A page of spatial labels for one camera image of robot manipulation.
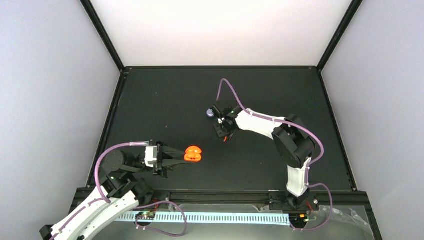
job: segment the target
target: black table surface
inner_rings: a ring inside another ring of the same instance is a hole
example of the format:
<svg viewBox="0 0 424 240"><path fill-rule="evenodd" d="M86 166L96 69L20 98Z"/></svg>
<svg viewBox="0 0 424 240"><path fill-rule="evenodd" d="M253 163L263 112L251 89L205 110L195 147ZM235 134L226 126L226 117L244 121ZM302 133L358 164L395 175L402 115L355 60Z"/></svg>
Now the black table surface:
<svg viewBox="0 0 424 240"><path fill-rule="evenodd" d="M208 118L206 111L216 100L222 78L230 81L246 108L278 117L298 115L325 147L324 157L311 166L309 182L324 183L331 191L351 191L342 146L314 68L134 67L127 75L107 147L154 140L182 151L192 145L202 149L200 162L170 171L167 179L143 173L153 189L284 191L287 167L271 139L241 130L230 142L217 137L216 119ZM226 84L221 99L237 105ZM144 151L122 150L136 155Z"/></svg>

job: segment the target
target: purple cable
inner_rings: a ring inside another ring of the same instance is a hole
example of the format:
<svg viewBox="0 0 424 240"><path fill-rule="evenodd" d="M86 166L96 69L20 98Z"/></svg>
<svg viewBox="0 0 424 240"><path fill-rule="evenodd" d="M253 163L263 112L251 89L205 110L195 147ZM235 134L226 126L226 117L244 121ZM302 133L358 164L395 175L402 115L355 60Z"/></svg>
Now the purple cable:
<svg viewBox="0 0 424 240"><path fill-rule="evenodd" d="M106 203L110 204L111 200L109 200L105 194L103 193L102 189L101 189L101 185L100 185L100 180L99 180L99 168L100 168L100 163L102 162L102 160L105 158L105 156L112 152L115 149L118 148L122 148L122 147L129 147L129 146L148 146L149 142L147 141L136 141L136 142L126 142L126 143L121 143L115 146L111 146L109 147L106 151L104 151L100 157L98 158L97 162L95 163L95 168L94 168L94 181L95 181L95 186L97 187L98 191L100 192L100 196L103 200L106 201Z"/></svg>
<svg viewBox="0 0 424 240"><path fill-rule="evenodd" d="M149 226L143 226L143 229L152 230L152 231L155 231L157 233L165 234L165 235L170 236L170 237L181 237L181 236L184 236L184 234L186 234L187 226L188 226L188 224L187 224L187 217L184 214L184 211L181 209L181 207L179 207L177 204L175 204L175 203L173 203L171 201L158 201L158 202L155 202L155 203L146 205L146 206L138 206L138 207L134 208L134 210L136 210L136 209L146 209L146 208L150 208L150 207L153 207L153 206L156 206L156 205L159 205L159 204L171 204L172 206L176 207L176 209L178 209L178 211L182 214L182 217L184 218L184 230L180 234L173 234L173 233L162 231L162 230L159 230L157 228L153 228L153 227L149 227ZM140 219L140 217L137 217L137 219L135 220L135 225L137 226L137 228L142 227L138 223L139 219Z"/></svg>
<svg viewBox="0 0 424 240"><path fill-rule="evenodd" d="M330 213L329 213L329 215L328 215L327 219L326 219L326 220L325 220L325 222L323 222L321 225L316 226L316 227L313 227L313 228L309 228L309 229L296 228L296 227L294 227L294 226L292 225L292 223L290 223L290 227L291 227L293 230L300 230L300 231L313 231L313 230L317 230L317 229L322 228L324 225L326 225L326 224L330 221L331 216L332 216L332 214L333 214L333 197L332 197L332 195L331 195L331 192L330 192L329 187L327 187L324 183L317 183L317 184L314 184L314 185L310 185L310 186L308 186L308 188L310 188L310 189L311 189L311 188L315 188L315 187L318 187L318 186L323 186L323 187L325 188L325 190L327 190L327 192L328 192L328 196L329 196L329 198L330 198Z"/></svg>
<svg viewBox="0 0 424 240"><path fill-rule="evenodd" d="M221 88L222 88L222 86L223 86L223 82L225 82L225 83L228 85L228 87L231 89L232 94L234 94L235 100L237 100L237 103L238 103L238 105L241 107L241 109L243 109L243 111L245 111L246 113L251 114L251 112L250 112L250 111L248 111L248 110L245 108L245 106L243 106L242 102L241 102L241 101L240 101L240 99L239 99L239 96L237 96L236 90L234 90L234 88L233 88L233 86L231 85L231 83L230 83L227 79L225 79L225 78L221 79L221 82L219 83L218 95L216 96L216 100L218 101L218 100L220 99ZM319 155L318 155L318 156L317 156L314 160L311 160L311 161L310 161L310 163L306 164L306 171L305 171L305 184L308 184L309 167L310 167L312 164L314 164L316 161L320 160L320 159L323 157L323 155L324 155L324 145L323 145L323 143L320 141L320 139L319 139L319 138L318 138L315 134L313 134L311 131L309 131L308 129L306 129L306 128L304 128L303 126L300 126L300 125L298 125L298 124L295 124L295 123L293 123L293 122L284 121L284 120L280 120L280 119L273 119L273 118L271 118L271 117L267 117L267 116L263 116L263 115L260 115L260 114L256 114L256 113L254 113L253 111L252 111L252 114L251 114L251 115L252 115L252 116L254 116L254 117L260 118L260 119L269 120L269 121L274 121L274 122L277 122L277 123L287 124L287 125L289 125L289 126L293 126L293 127L295 127L295 128L298 128L299 130L302 130L303 132L305 132L306 134L308 134L311 138L313 138L313 139L315 140L315 142L316 142L316 143L318 144L318 146L319 146L320 153L319 153Z"/></svg>
<svg viewBox="0 0 424 240"><path fill-rule="evenodd" d="M101 198L97 198L97 199L94 199L93 201L91 201L91 202L89 202L88 203L88 205L91 205L91 204L93 204L93 203L95 203L95 202L98 202L98 201L102 201L103 199L101 199ZM80 214L84 209L86 209L86 207L85 206L83 206L83 207L81 207L81 209L80 210L78 210L74 215L72 215L64 224L63 224L63 226L61 227L61 228L59 228L59 233L60 232L62 232L63 231L63 229L65 229L66 228L66 226L78 215L78 214ZM55 235L53 235L51 238L50 238L50 240L54 240L58 235L59 235L59 233L56 233Z"/></svg>

